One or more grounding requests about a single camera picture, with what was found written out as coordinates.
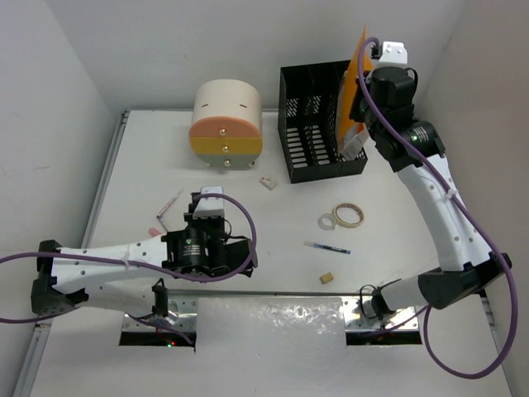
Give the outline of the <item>orange notebook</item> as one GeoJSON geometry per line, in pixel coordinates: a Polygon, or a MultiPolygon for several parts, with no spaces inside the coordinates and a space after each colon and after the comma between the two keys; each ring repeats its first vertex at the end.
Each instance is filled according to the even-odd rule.
{"type": "Polygon", "coordinates": [[[367,25],[364,24],[361,38],[358,41],[355,52],[342,74],[338,88],[338,99],[336,105],[335,138],[338,153],[345,160],[357,158],[365,142],[368,133],[365,126],[350,119],[350,110],[353,105],[358,89],[358,55],[362,43],[367,38],[367,25]]]}

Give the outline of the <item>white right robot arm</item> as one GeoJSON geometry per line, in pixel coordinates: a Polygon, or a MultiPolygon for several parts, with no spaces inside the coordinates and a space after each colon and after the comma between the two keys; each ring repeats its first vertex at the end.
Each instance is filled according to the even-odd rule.
{"type": "Polygon", "coordinates": [[[386,66],[364,72],[350,118],[365,125],[379,154],[415,200],[434,241],[439,265],[374,290],[370,307],[383,320],[399,309],[444,309],[478,293],[512,267],[497,255],[454,202],[459,197],[445,147],[434,126],[414,115],[417,72],[386,66]]]}

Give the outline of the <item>black mesh file organizer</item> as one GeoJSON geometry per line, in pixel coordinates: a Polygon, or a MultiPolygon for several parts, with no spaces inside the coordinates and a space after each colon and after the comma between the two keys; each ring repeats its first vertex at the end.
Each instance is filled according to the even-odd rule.
{"type": "Polygon", "coordinates": [[[347,60],[280,69],[278,134],[290,182],[360,175],[364,151],[353,160],[338,151],[335,138],[339,83],[347,60]]]}

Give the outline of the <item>cream round drawer cabinet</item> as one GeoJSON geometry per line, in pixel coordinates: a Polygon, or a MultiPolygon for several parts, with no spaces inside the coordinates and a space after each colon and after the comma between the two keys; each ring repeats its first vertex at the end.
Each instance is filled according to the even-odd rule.
{"type": "Polygon", "coordinates": [[[188,137],[193,153],[210,167],[253,167],[263,150],[259,92],[236,79],[203,84],[195,98],[188,137]]]}

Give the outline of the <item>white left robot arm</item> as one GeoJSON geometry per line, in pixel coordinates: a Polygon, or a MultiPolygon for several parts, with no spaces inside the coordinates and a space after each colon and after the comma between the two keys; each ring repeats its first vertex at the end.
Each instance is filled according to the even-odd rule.
{"type": "Polygon", "coordinates": [[[166,318],[167,280],[206,284],[251,276],[257,254],[249,212],[220,186],[203,188],[191,198],[182,230],[92,249],[41,242],[31,287],[32,312],[62,315],[86,305],[137,318],[166,318]]]}

